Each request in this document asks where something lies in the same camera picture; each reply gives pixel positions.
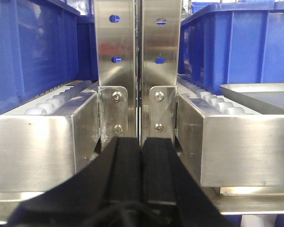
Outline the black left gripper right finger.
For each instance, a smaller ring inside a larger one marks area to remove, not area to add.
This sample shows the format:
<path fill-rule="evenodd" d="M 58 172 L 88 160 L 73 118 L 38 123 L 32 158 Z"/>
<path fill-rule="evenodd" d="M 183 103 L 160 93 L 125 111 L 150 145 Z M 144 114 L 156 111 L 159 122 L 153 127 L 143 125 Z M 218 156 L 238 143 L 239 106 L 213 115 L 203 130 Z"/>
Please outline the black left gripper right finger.
<path fill-rule="evenodd" d="M 147 138 L 142 148 L 144 200 L 174 205 L 184 227 L 232 227 L 189 174 L 171 139 Z"/>

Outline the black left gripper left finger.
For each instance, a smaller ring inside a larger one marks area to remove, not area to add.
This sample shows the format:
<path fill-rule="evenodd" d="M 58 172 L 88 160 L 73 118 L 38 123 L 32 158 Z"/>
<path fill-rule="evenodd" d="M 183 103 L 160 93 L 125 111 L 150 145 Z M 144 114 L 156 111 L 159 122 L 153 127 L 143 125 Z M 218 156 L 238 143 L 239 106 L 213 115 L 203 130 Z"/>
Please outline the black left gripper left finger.
<path fill-rule="evenodd" d="M 21 202 L 8 227 L 79 227 L 141 201 L 141 150 L 136 138 L 115 137 L 102 153 L 62 184 Z"/>

